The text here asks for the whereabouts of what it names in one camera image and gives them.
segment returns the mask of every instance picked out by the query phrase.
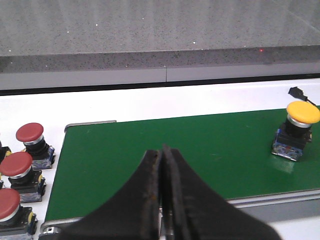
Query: white table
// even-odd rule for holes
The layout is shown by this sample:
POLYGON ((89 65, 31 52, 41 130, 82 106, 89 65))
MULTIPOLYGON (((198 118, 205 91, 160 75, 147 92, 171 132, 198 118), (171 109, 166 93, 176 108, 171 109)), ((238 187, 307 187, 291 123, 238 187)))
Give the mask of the white table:
MULTIPOLYGON (((70 123, 106 120, 126 122, 282 109, 294 101, 288 90, 295 86, 301 88, 311 101, 320 104, 319 78, 0 96, 0 140, 3 146, 9 146, 13 152, 20 151, 24 146, 16 140, 17 129, 26 123, 38 122, 44 126, 44 138, 55 147, 58 159, 64 141, 64 128, 70 123)), ((33 207, 37 214, 37 235, 45 219, 57 164, 58 160, 52 169, 43 171, 47 183, 43 201, 23 204, 33 207)), ((320 239, 320 215, 270 224, 284 240, 320 239)))

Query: speckled granite surface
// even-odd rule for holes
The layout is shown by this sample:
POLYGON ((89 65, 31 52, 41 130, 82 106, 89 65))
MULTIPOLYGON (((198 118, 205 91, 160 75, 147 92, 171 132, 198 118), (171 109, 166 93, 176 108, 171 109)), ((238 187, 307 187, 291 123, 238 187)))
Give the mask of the speckled granite surface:
POLYGON ((316 62, 319 46, 318 0, 0 2, 0 73, 316 62))

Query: button cap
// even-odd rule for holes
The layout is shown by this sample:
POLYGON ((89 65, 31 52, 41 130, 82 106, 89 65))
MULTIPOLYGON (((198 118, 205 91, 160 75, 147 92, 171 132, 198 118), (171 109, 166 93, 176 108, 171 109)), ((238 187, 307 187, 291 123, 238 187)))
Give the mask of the button cap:
POLYGON ((0 189, 0 220, 7 218, 19 207, 20 195, 11 188, 0 189))
POLYGON ((295 120, 305 124, 315 124, 320 121, 319 109, 306 101, 293 101, 286 108, 288 114, 295 120))
POLYGON ((23 174, 30 168, 32 156, 24 151, 15 152, 4 158, 0 164, 0 173, 8 177, 23 174))
POLYGON ((33 142, 40 138, 43 132, 44 127, 40 123, 31 122, 20 127, 15 137, 20 142, 33 142))

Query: mushroom push button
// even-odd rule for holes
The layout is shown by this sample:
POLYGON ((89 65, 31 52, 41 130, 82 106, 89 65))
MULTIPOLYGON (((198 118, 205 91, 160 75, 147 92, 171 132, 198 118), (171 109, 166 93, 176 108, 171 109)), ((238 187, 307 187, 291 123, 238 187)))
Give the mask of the mushroom push button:
POLYGON ((32 240, 37 222, 32 207, 20 205, 20 195, 16 190, 0 189, 0 239, 32 240))
POLYGON ((0 164, 0 173, 8 176, 11 188, 19 192, 21 203, 40 202, 46 190, 41 170, 33 170, 32 157, 27 152, 15 152, 0 164))
POLYGON ((28 123, 18 129, 15 136, 23 142, 25 151, 32 156, 33 169, 50 169, 55 161, 55 149, 49 146, 43 136, 44 127, 36 122, 28 123))
POLYGON ((286 110, 288 115, 275 134, 272 153, 297 161, 312 141, 311 126, 320 121, 320 111, 306 101, 291 102, 286 110))

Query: green conveyor belt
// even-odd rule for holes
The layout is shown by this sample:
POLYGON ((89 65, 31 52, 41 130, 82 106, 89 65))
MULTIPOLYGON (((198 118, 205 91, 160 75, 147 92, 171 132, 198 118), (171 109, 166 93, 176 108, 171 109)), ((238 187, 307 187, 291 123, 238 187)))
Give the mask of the green conveyor belt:
POLYGON ((320 124, 300 162, 271 154, 286 110, 72 126, 67 129, 46 221, 81 217, 110 198, 147 149, 178 148, 226 199, 320 188, 320 124))

